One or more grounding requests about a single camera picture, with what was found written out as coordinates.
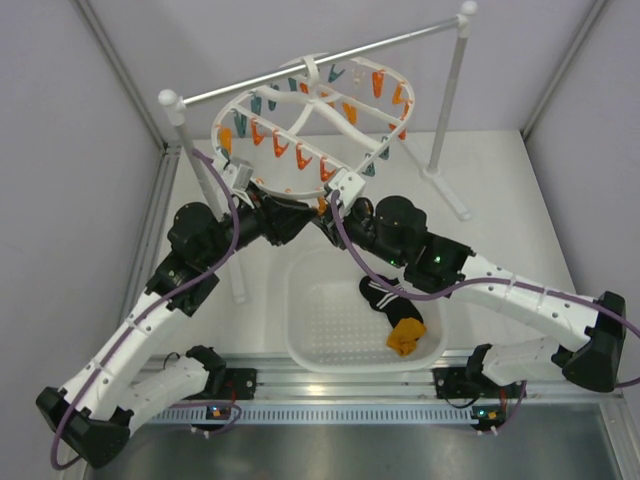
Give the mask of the black striped sock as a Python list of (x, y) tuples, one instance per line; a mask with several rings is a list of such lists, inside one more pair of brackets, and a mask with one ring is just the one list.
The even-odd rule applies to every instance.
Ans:
[(421, 313), (409, 299), (387, 290), (370, 276), (364, 276), (360, 280), (359, 291), (372, 310), (387, 317), (392, 328), (396, 328), (405, 319), (424, 324)]

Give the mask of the white oval clip hanger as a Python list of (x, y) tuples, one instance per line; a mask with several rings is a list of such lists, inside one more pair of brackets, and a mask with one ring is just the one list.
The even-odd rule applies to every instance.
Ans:
[[(359, 175), (388, 159), (415, 107), (411, 83), (385, 65), (356, 57), (322, 68), (317, 55), (303, 60), (303, 72), (238, 94), (211, 127), (217, 167), (246, 160), (258, 188), (292, 200), (320, 195), (322, 156)], [(313, 155), (304, 170), (296, 164), (299, 142)]]

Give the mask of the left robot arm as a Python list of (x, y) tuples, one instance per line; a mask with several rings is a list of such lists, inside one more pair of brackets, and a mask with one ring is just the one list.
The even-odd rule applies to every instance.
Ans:
[(211, 347), (190, 348), (141, 383), (134, 380), (154, 351), (191, 318), (216, 288), (217, 270), (258, 238), (274, 246), (294, 239), (316, 217), (299, 201), (253, 193), (217, 219), (200, 202), (181, 207), (168, 233), (170, 252), (118, 330), (63, 386), (46, 387), (36, 406), (54, 433), (93, 468), (113, 461), (130, 437), (166, 408), (214, 399), (225, 388), (226, 363)]

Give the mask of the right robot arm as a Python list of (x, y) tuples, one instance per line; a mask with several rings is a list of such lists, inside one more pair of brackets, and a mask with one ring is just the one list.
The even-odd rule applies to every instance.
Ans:
[(600, 393), (619, 387), (626, 336), (623, 297), (609, 291), (580, 297), (532, 284), (470, 247), (430, 232), (426, 213), (402, 196), (378, 204), (361, 197), (345, 216), (331, 200), (313, 222), (365, 271), (360, 292), (373, 310), (386, 315), (391, 325), (386, 344), (399, 356), (413, 353), (427, 332), (416, 302), (451, 298), (542, 335), (520, 344), (477, 346), (465, 372), (476, 395), (546, 377)]

